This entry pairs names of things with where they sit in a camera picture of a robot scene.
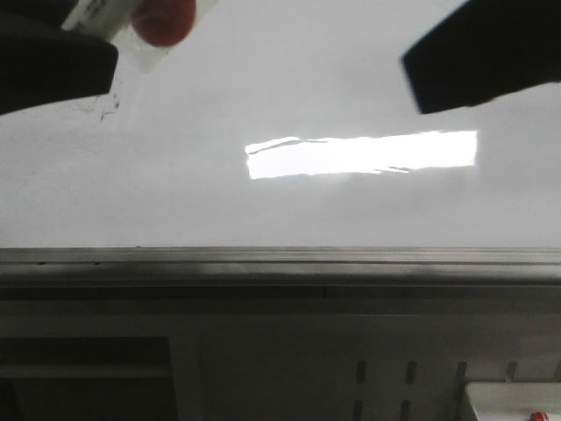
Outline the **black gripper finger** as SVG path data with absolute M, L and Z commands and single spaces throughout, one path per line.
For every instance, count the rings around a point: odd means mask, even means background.
M 76 1 L 1 2 L 1 113 L 110 92 L 118 52 L 62 29 Z
M 466 1 L 401 59 L 417 109 L 473 107 L 560 81 L 558 1 Z

